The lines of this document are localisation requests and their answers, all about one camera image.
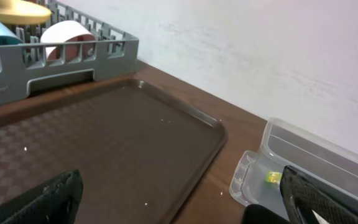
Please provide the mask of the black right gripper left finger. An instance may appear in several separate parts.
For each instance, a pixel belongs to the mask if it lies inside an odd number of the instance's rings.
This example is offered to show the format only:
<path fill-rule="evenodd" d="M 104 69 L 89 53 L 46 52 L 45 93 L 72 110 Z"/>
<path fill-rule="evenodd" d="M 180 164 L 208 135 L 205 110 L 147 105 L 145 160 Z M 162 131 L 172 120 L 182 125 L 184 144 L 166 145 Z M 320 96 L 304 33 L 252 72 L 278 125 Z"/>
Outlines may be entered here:
<path fill-rule="evenodd" d="M 0 223 L 74 223 L 83 194 L 79 170 L 67 170 L 0 205 Z"/>

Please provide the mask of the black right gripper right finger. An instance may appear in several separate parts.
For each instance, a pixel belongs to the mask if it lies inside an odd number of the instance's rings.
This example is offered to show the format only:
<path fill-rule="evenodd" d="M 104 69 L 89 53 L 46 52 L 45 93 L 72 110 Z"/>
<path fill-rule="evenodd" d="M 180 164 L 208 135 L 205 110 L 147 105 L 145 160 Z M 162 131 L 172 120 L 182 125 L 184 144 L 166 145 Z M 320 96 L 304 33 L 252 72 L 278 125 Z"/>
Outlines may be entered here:
<path fill-rule="evenodd" d="M 290 223 L 358 223 L 358 199 L 293 166 L 285 166 L 280 193 Z"/>

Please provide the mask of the green snack wrapper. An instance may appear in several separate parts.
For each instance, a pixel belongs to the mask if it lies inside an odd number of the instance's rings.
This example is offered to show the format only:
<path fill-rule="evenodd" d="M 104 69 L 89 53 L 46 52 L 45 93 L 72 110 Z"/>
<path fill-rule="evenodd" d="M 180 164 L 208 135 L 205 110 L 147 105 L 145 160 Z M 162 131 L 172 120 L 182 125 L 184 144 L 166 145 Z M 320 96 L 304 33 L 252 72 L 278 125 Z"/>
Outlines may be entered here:
<path fill-rule="evenodd" d="M 280 184 L 282 178 L 281 172 L 268 171 L 265 176 L 265 181 L 270 184 Z"/>

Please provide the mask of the yellow plastic plate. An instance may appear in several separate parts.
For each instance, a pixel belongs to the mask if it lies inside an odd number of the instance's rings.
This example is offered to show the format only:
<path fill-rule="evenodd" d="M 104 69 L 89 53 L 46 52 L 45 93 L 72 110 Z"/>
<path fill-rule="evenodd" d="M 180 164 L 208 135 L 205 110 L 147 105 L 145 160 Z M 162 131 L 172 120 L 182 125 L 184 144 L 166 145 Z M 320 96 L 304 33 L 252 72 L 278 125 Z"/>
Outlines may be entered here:
<path fill-rule="evenodd" d="M 41 24 L 52 12 L 39 4 L 21 0 L 0 0 L 0 22 L 15 25 Z"/>

